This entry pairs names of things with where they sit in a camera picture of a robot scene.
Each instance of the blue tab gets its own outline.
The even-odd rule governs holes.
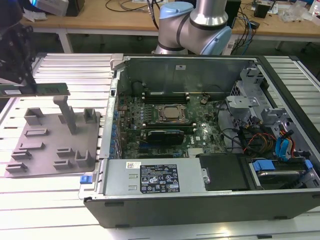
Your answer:
[[[304,160],[304,163],[305,163],[305,165],[306,165],[306,167],[307,167],[308,169],[312,169],[312,168],[314,167],[314,166],[312,165],[311,161],[308,160],[308,159]]]
[[[281,142],[282,142],[282,138],[278,137],[275,143],[275,154],[277,157],[280,157]]]
[[[92,176],[83,175],[80,177],[80,184],[92,184]]]
[[[257,160],[253,164],[254,170],[257,171],[268,171],[268,170],[275,170],[274,163],[272,160]]]
[[[282,145],[281,145],[280,153],[279,153],[279,157],[284,162],[288,161],[288,159],[286,158],[288,146],[289,146],[289,140],[288,139],[284,139],[283,142],[282,142]]]

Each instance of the circuit board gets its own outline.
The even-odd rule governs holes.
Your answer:
[[[203,96],[190,95],[187,104],[145,104],[139,97],[120,96],[118,111],[120,113],[120,132],[122,135],[122,158],[188,158],[198,153],[222,153],[226,145],[217,130],[214,114],[214,102],[201,104]],[[180,117],[179,124],[193,123],[191,129],[184,131],[182,144],[179,145],[150,145],[146,140],[148,129],[145,123],[163,121],[165,113],[169,118]]]

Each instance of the white paper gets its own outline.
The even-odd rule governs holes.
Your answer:
[[[23,11],[23,16],[31,22],[35,22],[35,20],[47,20],[47,16],[44,12],[29,11],[25,8],[23,9]]]

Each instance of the table leg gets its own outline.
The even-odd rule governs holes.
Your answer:
[[[72,48],[67,31],[65,29],[60,29],[58,31],[58,35],[59,35],[60,42],[61,42],[64,53],[72,54],[74,52],[74,50]]]
[[[275,50],[280,50],[280,48],[282,47],[282,45],[284,44],[285,41],[278,41],[276,46],[275,46]]]
[[[232,34],[228,44],[225,46],[224,50],[222,51],[222,55],[231,55],[232,49],[236,41],[238,40],[239,36],[236,34]]]

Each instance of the warning label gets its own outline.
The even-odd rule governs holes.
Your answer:
[[[180,192],[176,164],[141,165],[140,177],[140,191],[143,194]]]

